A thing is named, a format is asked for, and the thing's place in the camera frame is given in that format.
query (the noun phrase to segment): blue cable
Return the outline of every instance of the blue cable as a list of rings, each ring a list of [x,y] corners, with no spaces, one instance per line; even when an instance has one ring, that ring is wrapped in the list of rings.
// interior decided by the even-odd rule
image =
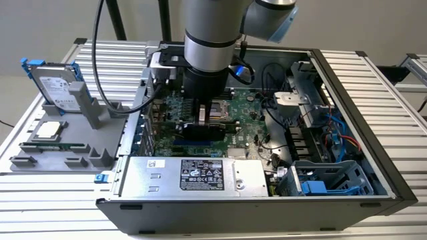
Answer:
[[[326,114],[326,117],[331,118],[331,120],[336,123],[339,123],[342,125],[342,132],[346,135],[347,132],[347,128],[346,128],[346,123],[343,121],[340,121],[335,116],[331,116],[330,114]],[[343,160],[346,154],[346,141],[342,140],[342,144],[340,144],[340,152],[339,152],[339,156],[336,159],[336,163],[340,163]]]

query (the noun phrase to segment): aluminum extrusion table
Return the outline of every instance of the aluminum extrusion table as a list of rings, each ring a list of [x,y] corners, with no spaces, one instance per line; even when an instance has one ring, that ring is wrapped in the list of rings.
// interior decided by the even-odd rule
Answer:
[[[107,97],[130,106],[146,65],[144,42],[99,41],[99,76]],[[123,234],[98,210],[95,199],[111,183],[94,184],[94,174],[11,172],[10,157],[19,152],[42,118],[42,95],[28,107],[0,146],[2,239],[427,239],[426,122],[367,57],[355,52],[323,51],[350,96],[370,124],[417,197],[418,203],[391,216],[374,216],[344,231],[194,235]],[[63,62],[76,60],[92,96],[98,97],[91,64],[91,42],[75,44]],[[391,113],[384,107],[396,108]]]

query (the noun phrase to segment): blue latch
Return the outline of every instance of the blue latch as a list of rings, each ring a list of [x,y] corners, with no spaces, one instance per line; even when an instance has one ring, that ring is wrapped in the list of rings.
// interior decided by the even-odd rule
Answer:
[[[359,186],[351,186],[348,189],[327,190],[326,183],[323,181],[304,181],[300,185],[302,192],[307,196],[352,196],[359,195]]]
[[[108,175],[107,174],[96,174],[94,183],[96,184],[107,184],[108,183]]]
[[[43,59],[34,59],[28,62],[28,65],[34,65],[34,66],[42,66],[43,64],[46,64],[47,62]]]

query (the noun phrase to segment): power supply label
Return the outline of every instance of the power supply label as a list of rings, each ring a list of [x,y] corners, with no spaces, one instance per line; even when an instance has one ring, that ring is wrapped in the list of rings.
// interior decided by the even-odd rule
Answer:
[[[224,190],[223,160],[183,159],[180,183],[184,191]]]

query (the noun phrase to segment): robotic arm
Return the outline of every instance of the robotic arm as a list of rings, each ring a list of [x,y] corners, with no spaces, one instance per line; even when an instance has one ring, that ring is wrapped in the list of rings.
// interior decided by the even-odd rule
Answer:
[[[186,0],[184,48],[176,52],[156,51],[151,56],[155,92],[148,100],[130,110],[118,110],[110,103],[99,80],[96,39],[104,0],[99,0],[92,37],[94,78],[103,101],[116,114],[140,111],[155,100],[176,67],[183,68],[186,95],[194,99],[194,123],[186,125],[186,139],[220,139],[222,129],[210,125],[212,99],[224,92],[228,75],[239,79],[230,66],[236,41],[242,34],[279,43],[298,12],[296,0]],[[255,79],[252,68],[251,79]]]
[[[242,34],[279,43],[298,12],[296,0],[187,0],[184,90],[208,103],[226,88]]]

